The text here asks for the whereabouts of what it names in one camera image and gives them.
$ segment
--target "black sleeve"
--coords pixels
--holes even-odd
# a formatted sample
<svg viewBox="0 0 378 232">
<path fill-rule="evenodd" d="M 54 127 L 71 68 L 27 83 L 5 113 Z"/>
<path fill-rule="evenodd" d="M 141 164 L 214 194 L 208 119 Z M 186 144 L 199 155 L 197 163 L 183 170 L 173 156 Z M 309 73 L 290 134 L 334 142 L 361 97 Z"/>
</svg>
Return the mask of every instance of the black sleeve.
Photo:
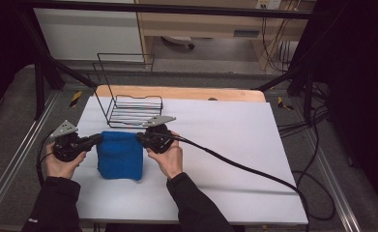
<svg viewBox="0 0 378 232">
<path fill-rule="evenodd" d="M 233 228 L 216 204 L 204 194 L 188 174 L 181 173 L 167 188 L 179 208 L 183 232 L 233 232 Z"/>
<path fill-rule="evenodd" d="M 47 177 L 22 231 L 81 231 L 76 209 L 79 192 L 80 185 L 74 181 Z"/>
</svg>

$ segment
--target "white tabletop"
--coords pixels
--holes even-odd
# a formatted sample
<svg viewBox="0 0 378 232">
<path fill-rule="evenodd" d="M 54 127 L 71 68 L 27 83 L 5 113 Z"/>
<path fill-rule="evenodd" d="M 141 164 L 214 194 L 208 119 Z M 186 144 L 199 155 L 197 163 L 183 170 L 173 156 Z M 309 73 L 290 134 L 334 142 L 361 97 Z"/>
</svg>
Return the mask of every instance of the white tabletop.
<svg viewBox="0 0 378 232">
<path fill-rule="evenodd" d="M 100 98 L 103 104 L 110 98 Z M 170 130 L 242 165 L 295 186 L 268 103 L 164 99 L 162 114 L 175 116 Z M 96 97 L 80 118 L 79 136 L 111 129 Z M 219 207 L 231 223 L 307 224 L 297 193 L 282 184 L 233 167 L 191 145 L 181 143 L 184 171 Z M 95 147 L 76 169 L 82 189 L 77 202 L 81 219 L 118 222 L 177 222 L 177 207 L 157 163 L 143 152 L 140 181 L 105 180 L 97 170 Z"/>
</svg>

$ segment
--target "wrist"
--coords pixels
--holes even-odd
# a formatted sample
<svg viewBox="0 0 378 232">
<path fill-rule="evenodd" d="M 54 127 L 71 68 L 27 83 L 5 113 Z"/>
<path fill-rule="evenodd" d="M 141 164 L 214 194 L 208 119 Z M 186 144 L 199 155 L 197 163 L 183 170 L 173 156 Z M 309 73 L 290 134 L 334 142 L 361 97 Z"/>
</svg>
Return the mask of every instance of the wrist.
<svg viewBox="0 0 378 232">
<path fill-rule="evenodd" d="M 72 176 L 67 173 L 59 173 L 59 172 L 47 172 L 47 177 L 54 177 L 54 178 L 64 178 L 70 180 Z"/>
<path fill-rule="evenodd" d="M 177 175 L 181 174 L 183 171 L 173 171 L 173 172 L 168 172 L 167 173 L 167 178 L 168 180 L 171 180 L 173 179 L 174 177 L 176 177 Z"/>
</svg>

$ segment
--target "aluminum rail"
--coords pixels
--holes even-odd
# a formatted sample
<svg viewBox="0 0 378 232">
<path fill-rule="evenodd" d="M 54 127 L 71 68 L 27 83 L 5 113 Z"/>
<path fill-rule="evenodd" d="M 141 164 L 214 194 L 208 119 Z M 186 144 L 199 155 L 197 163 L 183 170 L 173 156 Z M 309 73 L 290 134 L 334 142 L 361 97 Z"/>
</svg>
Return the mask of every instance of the aluminum rail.
<svg viewBox="0 0 378 232">
<path fill-rule="evenodd" d="M 14 157 L 11 159 L 11 162 L 2 174 L 2 177 L 0 178 L 0 203 L 7 193 L 10 185 L 12 184 L 20 166 L 23 164 L 26 156 L 28 155 L 29 150 L 32 148 L 35 139 L 38 137 L 38 134 L 41 131 L 44 123 L 46 122 L 47 117 L 49 116 L 51 109 L 53 108 L 59 95 L 60 92 L 56 91 L 51 96 L 49 96 L 46 102 L 46 110 L 44 114 L 38 121 L 35 121 L 32 124 L 31 129 L 26 133 L 26 136 L 22 140 Z"/>
<path fill-rule="evenodd" d="M 301 120 L 304 120 L 304 113 L 303 113 L 303 106 L 301 105 L 300 101 L 291 99 L 294 107 L 296 108 L 297 114 L 299 115 Z M 309 145 L 312 152 L 315 150 L 315 132 L 313 128 L 309 128 L 305 130 L 305 134 L 309 139 Z M 328 190 L 335 201 L 336 209 L 339 213 L 339 217 L 345 230 L 347 232 L 361 232 L 360 225 L 352 211 L 348 200 L 340 186 L 330 164 L 327 161 L 326 155 L 321 149 L 321 146 L 318 148 L 317 160 L 318 168 L 320 169 L 324 181 L 328 187 Z"/>
</svg>

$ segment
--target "hand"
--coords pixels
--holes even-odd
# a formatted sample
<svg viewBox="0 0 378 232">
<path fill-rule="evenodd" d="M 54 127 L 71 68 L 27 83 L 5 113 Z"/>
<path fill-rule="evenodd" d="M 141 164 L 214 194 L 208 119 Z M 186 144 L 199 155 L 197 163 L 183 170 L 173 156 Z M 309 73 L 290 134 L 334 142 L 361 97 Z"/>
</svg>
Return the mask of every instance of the hand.
<svg viewBox="0 0 378 232">
<path fill-rule="evenodd" d="M 147 152 L 149 157 L 159 164 L 161 172 L 169 180 L 183 172 L 183 149 L 179 146 L 179 141 L 174 140 L 170 148 L 162 154 L 156 154 L 150 148 Z"/>
<path fill-rule="evenodd" d="M 50 154 L 46 157 L 46 173 L 50 177 L 63 177 L 66 179 L 71 179 L 74 170 L 79 166 L 81 162 L 86 157 L 86 152 L 81 152 L 76 159 L 70 162 L 63 162 L 58 160 L 52 153 L 54 143 L 48 144 L 46 146 L 46 153 Z"/>
</svg>

